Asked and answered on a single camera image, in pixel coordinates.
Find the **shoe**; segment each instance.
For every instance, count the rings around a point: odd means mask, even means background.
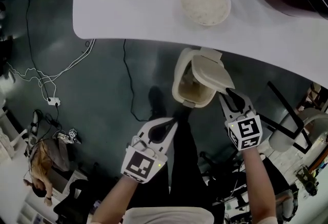
[[[152,117],[166,117],[166,108],[163,103],[164,96],[159,87],[152,86],[148,93],[148,100],[152,108]]]
[[[43,114],[40,110],[36,109],[33,112],[33,121],[31,123],[31,133],[37,136],[37,132],[39,129],[39,122],[43,119]]]

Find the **hand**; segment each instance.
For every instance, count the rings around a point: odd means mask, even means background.
[[[45,198],[45,204],[46,204],[48,207],[51,207],[51,206],[52,206],[51,198],[48,199],[48,198],[46,197],[46,198]]]

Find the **bowl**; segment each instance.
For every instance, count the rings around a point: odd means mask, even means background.
[[[230,0],[181,0],[181,5],[187,17],[204,26],[222,23],[231,10]]]

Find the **white cable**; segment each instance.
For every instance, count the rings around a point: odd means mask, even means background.
[[[232,193],[231,193],[230,197],[227,198],[227,199],[225,199],[224,201],[221,200],[221,203],[226,203],[227,201],[229,201],[229,200],[232,198],[232,195],[235,193],[235,189],[236,189],[236,186],[237,186],[237,183],[238,183],[238,178],[239,178],[239,176],[237,176],[236,184],[235,184],[234,189],[232,190]]]
[[[57,90],[57,86],[56,84],[54,83],[54,81],[59,78],[63,73],[67,72],[68,70],[70,70],[71,68],[73,68],[74,66],[76,66],[79,62],[81,62],[84,58],[86,58],[92,51],[93,49],[93,46],[94,46],[94,43],[95,43],[96,39],[92,39],[90,41],[90,44],[87,48],[87,50],[82,54],[80,55],[77,59],[75,59],[66,69],[62,70],[59,74],[57,75],[45,75],[42,71],[40,70],[37,70],[35,68],[28,68],[26,71],[25,71],[25,74],[21,74],[19,73],[16,69],[14,69],[12,67],[12,65],[10,63],[7,62],[7,64],[10,66],[11,70],[13,71],[14,74],[17,74],[22,80],[24,81],[27,81],[27,82],[30,82],[32,81],[34,78],[38,80],[38,86],[41,88],[41,94],[42,94],[42,97],[45,101],[48,102],[48,100],[45,98],[44,94],[43,94],[43,86],[44,84],[46,83],[52,83],[55,87],[54,89],[54,92],[53,92],[53,97],[55,97],[55,94],[56,94],[56,90]],[[42,78],[39,78],[39,77],[36,77],[36,76],[33,76],[31,77],[30,79],[25,79],[24,77],[27,75],[28,71],[32,71],[32,70],[35,70],[36,72],[42,74],[44,77]]]
[[[51,137],[51,138],[53,138],[53,137],[55,136],[55,134],[56,134],[56,133],[58,133],[58,132],[64,132],[64,133],[65,133],[65,135],[67,135],[67,133],[66,133],[64,130],[62,130],[62,129],[59,129],[59,130],[57,130],[55,133],[53,133],[53,135],[52,135],[52,137]]]

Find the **white shirt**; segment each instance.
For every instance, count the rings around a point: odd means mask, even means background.
[[[213,224],[214,216],[202,208],[159,207],[132,208],[125,215],[123,224]],[[276,217],[269,217],[258,224],[277,224]]]

